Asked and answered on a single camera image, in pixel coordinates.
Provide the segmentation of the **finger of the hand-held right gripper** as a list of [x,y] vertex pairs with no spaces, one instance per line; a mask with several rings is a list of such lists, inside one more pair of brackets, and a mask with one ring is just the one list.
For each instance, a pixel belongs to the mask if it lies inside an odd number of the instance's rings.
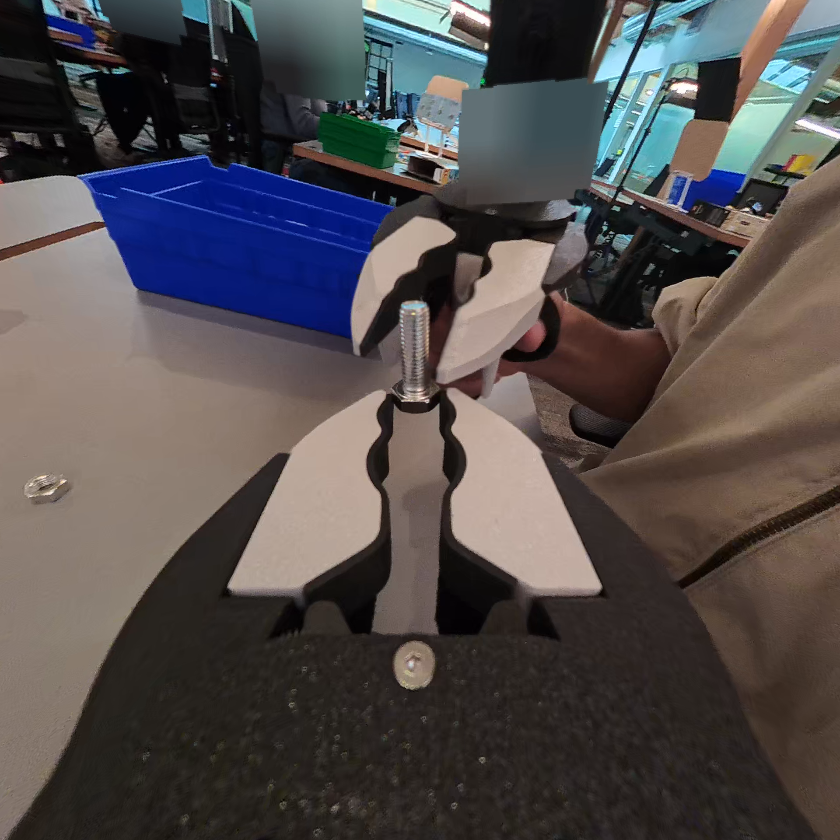
[[435,363],[435,384],[447,387],[479,374],[479,393],[492,392],[501,354],[540,318],[551,254],[553,243],[537,238],[494,242],[487,248],[487,273],[452,312]]
[[435,315],[452,295],[457,233],[444,214],[387,214],[351,295],[351,353],[367,356],[399,323],[407,300]]

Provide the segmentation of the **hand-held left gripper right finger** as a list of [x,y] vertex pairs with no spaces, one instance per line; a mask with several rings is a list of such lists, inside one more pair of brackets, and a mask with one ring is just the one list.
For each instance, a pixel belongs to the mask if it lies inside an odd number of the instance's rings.
[[541,449],[457,389],[441,397],[439,421],[447,481],[439,600],[484,618],[499,600],[604,595]]

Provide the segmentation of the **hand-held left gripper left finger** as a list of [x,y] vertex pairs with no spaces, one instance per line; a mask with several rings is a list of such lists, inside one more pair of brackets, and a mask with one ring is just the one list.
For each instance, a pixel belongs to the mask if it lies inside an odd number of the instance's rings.
[[297,608],[367,611],[391,573],[383,494],[393,403],[382,389],[314,425],[288,454],[227,583],[230,595],[282,595]]

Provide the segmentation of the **steel hex bolt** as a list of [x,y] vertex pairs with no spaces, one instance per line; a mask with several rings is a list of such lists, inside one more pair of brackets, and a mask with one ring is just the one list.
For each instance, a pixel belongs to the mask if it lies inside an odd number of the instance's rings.
[[434,406],[435,384],[428,368],[430,312],[423,300],[407,300],[399,307],[402,380],[393,384],[393,398],[404,411],[426,411]]

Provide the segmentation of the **steel hex nut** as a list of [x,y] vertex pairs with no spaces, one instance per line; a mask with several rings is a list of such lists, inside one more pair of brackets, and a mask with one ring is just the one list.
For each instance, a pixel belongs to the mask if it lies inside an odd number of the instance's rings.
[[43,504],[61,499],[68,490],[72,490],[68,478],[46,472],[30,478],[21,487],[21,494],[33,504]]

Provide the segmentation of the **person's right hand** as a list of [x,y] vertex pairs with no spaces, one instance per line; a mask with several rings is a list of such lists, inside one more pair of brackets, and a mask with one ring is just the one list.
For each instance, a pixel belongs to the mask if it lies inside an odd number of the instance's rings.
[[537,374],[547,382],[561,374],[569,365],[569,353],[561,347],[563,304],[567,300],[556,290],[545,297],[537,323],[513,344],[513,349],[501,353],[494,382],[517,371]]

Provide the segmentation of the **green crate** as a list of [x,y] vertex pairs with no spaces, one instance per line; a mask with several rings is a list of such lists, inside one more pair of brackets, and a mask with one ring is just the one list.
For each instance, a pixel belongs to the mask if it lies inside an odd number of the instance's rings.
[[397,163],[402,136],[388,125],[362,120],[355,114],[322,114],[318,140],[327,154],[388,171]]

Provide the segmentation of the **blue plastic bin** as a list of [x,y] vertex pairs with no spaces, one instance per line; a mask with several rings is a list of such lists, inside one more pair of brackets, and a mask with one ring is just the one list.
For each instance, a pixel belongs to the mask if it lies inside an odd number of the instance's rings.
[[351,295],[388,204],[207,154],[78,179],[138,290],[351,337]]

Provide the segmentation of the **black office chair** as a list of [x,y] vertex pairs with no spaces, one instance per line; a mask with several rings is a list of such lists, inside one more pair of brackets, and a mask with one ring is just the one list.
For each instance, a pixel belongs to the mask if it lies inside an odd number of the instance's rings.
[[0,129],[1,183],[102,167],[57,61],[42,3],[0,3]]

